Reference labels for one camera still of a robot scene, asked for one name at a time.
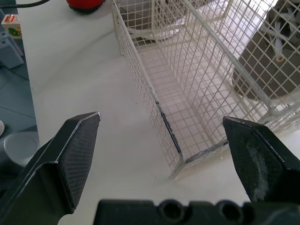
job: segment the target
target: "colorful box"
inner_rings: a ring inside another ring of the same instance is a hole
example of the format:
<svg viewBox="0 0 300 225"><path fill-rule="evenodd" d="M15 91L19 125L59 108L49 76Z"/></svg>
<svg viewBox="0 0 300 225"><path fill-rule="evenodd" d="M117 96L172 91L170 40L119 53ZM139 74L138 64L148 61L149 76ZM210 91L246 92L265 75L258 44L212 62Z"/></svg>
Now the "colorful box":
<svg viewBox="0 0 300 225"><path fill-rule="evenodd" d="M22 32L18 14L5 15L4 19L1 22L1 25L13 39L22 39Z"/></svg>

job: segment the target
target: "black cable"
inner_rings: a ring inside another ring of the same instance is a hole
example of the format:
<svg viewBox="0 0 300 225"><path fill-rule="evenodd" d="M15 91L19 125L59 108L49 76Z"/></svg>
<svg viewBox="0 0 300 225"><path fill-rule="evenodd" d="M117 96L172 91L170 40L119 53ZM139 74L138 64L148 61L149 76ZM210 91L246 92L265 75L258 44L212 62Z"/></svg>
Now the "black cable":
<svg viewBox="0 0 300 225"><path fill-rule="evenodd" d="M0 8L30 8L30 7L35 7L35 6L40 6L43 5L44 3L48 2L50 0L41 0L29 4L15 4L15 5L6 5L2 6L0 5Z"/></svg>
<svg viewBox="0 0 300 225"><path fill-rule="evenodd" d="M17 76L20 76L20 77L23 78L24 80L29 81L27 78L21 76L20 74L18 74L18 73L16 73L15 71L11 70L10 68L8 68L7 66L5 66L4 64L1 64L1 63L0 63L0 68L1 68L1 67L4 67L4 68L7 69L9 72L11 72L11 73L13 73L13 74L15 74L15 75L17 75Z"/></svg>

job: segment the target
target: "white tabletop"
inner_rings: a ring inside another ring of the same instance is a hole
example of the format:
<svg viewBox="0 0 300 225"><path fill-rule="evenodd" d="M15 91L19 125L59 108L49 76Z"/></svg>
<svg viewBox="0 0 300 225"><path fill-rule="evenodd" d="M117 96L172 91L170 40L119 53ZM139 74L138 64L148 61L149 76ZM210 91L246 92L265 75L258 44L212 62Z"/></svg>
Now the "white tabletop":
<svg viewBox="0 0 300 225"><path fill-rule="evenodd" d="M110 9L108 0L89 16L73 12L65 0L19 9L41 143L70 117L102 114L81 201L60 224L92 224L101 198L247 200L230 158L168 179L171 171L120 55Z"/></svg>

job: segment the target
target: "white wire basket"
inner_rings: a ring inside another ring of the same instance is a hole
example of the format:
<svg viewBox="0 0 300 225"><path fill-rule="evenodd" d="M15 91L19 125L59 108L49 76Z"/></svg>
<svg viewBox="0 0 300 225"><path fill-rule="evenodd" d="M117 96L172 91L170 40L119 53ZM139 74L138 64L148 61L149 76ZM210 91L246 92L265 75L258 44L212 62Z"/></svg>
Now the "white wire basket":
<svg viewBox="0 0 300 225"><path fill-rule="evenodd" d="M113 0L112 4L121 52L172 178L227 152L224 116L265 124L278 134L298 128L299 3Z"/></svg>

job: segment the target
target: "red object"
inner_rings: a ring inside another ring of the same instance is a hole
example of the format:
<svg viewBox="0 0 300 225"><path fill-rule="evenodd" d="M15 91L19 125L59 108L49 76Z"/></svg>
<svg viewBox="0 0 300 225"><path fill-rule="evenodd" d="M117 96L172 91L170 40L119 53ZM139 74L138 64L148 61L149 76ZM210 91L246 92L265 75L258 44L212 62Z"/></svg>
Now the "red object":
<svg viewBox="0 0 300 225"><path fill-rule="evenodd" d="M82 13L96 11L105 0L67 0L70 8Z"/></svg>

